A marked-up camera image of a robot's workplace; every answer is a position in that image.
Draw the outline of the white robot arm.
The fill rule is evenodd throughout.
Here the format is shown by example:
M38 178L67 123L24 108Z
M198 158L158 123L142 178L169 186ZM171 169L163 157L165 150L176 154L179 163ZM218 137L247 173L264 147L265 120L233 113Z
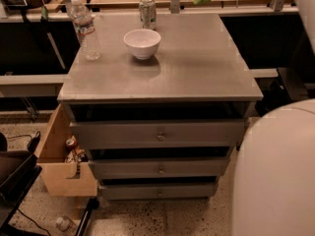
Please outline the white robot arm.
M245 133L230 236L315 236L315 99L281 106Z

